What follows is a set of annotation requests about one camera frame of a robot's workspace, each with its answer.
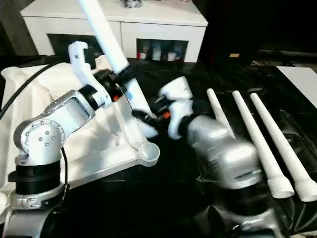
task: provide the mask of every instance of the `white rod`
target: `white rod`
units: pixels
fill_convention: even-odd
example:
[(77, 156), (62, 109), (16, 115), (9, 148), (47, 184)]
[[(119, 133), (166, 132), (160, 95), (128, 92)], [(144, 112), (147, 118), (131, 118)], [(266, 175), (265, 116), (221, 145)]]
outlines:
[[(119, 74), (129, 65), (129, 62), (124, 56), (124, 53), (112, 32), (102, 7), (98, 0), (78, 0), (78, 2), (87, 16), (90, 26), (95, 32), (96, 39), (109, 61), (113, 72)], [(142, 110), (151, 115), (151, 109), (138, 81), (135, 78), (131, 79), (126, 83), (125, 87), (127, 88), (125, 96), (127, 97), (130, 106), (135, 110)], [(157, 131), (154, 128), (142, 121), (138, 122), (140, 129), (147, 138), (157, 135)]]
[(267, 184), (272, 196), (274, 198), (286, 198), (293, 196), (294, 189), (290, 181), (284, 176), (241, 94), (239, 91), (234, 91), (232, 95), (241, 113), (242, 119), (248, 129), (251, 139), (259, 153), (260, 161), (265, 170)]
[(250, 97), (295, 182), (295, 189), (299, 198), (303, 202), (316, 201), (317, 183), (309, 177), (301, 161), (258, 95), (253, 93)]
[(96, 34), (96, 39), (107, 56), (115, 74), (123, 71), (128, 65), (128, 60), (124, 56), (112, 29), (106, 19), (106, 16), (98, 0), (78, 0), (84, 11), (90, 26)]
[(224, 114), (222, 108), (221, 108), (221, 105), (218, 101), (218, 98), (216, 96), (216, 94), (214, 93), (214, 91), (210, 88), (207, 90), (207, 95), (208, 95), (208, 98), (209, 98), (209, 101), (210, 101), (210, 104), (211, 104), (211, 107), (213, 109), (213, 112), (214, 112), (214, 115), (217, 119), (218, 122), (224, 124), (224, 126), (227, 128), (227, 130), (229, 131), (229, 134), (232, 138), (236, 138), (234, 136), (234, 133), (231, 129), (231, 126), (228, 122), (228, 119), (226, 117), (226, 115)]

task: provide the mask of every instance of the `white cabinet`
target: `white cabinet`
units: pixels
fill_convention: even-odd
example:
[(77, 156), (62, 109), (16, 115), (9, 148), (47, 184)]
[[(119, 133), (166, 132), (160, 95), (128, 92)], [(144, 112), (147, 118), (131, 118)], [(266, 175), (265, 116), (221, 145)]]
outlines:
[(138, 39), (151, 39), (185, 41), (186, 54), (184, 56), (184, 61), (196, 62), (204, 33), (205, 27), (127, 22), (121, 23), (122, 47), (125, 56), (128, 58), (137, 57)]
[[(208, 23), (192, 2), (149, 0), (134, 9), (120, 0), (100, 4), (126, 57), (140, 56), (140, 39), (147, 39), (161, 51), (159, 60), (197, 61)], [(100, 48), (77, 0), (35, 0), (21, 14), (40, 55), (66, 54), (76, 40)]]
[[(30, 35), (40, 55), (54, 55), (50, 35), (94, 36), (88, 20), (52, 17), (24, 17)], [(112, 31), (121, 45), (120, 22), (110, 21)]]

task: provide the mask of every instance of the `threaded end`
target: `threaded end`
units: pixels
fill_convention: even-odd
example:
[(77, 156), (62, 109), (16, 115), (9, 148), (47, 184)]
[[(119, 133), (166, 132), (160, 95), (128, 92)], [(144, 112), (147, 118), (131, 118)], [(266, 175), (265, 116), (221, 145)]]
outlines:
[(290, 181), (285, 176), (270, 178), (267, 180), (267, 185), (274, 198), (287, 198), (295, 193)]
[(310, 179), (300, 180), (295, 183), (295, 189), (303, 202), (317, 200), (317, 183)]

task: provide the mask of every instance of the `black plastic sheet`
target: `black plastic sheet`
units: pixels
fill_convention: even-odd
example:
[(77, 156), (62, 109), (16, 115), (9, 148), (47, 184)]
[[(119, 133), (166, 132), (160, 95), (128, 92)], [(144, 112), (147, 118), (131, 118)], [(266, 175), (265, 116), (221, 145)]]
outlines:
[[(39, 65), (47, 59), (34, 60), (33, 65)], [(138, 61), (138, 64), (137, 79), (148, 99), (155, 97), (166, 83), (186, 76), (194, 98), (209, 103), (206, 90), (213, 88), (234, 133), (250, 140), (232, 97), (232, 92), (239, 90), (283, 173), (292, 182), (250, 101), (249, 94), (257, 92), (310, 176), (317, 180), (317, 109), (276, 67), (216, 68), (199, 63), (155, 61)], [(173, 141), (166, 133), (151, 142), (161, 150), (155, 166), (135, 166), (71, 190), (66, 207), (68, 234), (74, 237), (198, 238), (221, 233), (223, 224), (213, 206), (216, 189), (209, 186), (214, 181), (200, 176), (194, 151), (183, 139)], [(274, 205), (286, 235), (317, 230), (317, 202), (303, 203), (295, 194), (288, 199), (271, 197), (269, 203)]]

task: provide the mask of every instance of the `white bracket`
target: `white bracket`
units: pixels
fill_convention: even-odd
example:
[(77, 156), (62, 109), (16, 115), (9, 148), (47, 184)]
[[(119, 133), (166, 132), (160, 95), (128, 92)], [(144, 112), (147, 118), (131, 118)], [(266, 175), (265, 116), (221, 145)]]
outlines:
[(97, 90), (93, 95), (98, 106), (108, 107), (111, 104), (111, 97), (106, 89), (95, 79), (91, 72), (91, 66), (86, 63), (84, 49), (88, 49), (88, 44), (76, 41), (68, 46), (70, 63), (74, 74), (83, 86), (89, 84)]

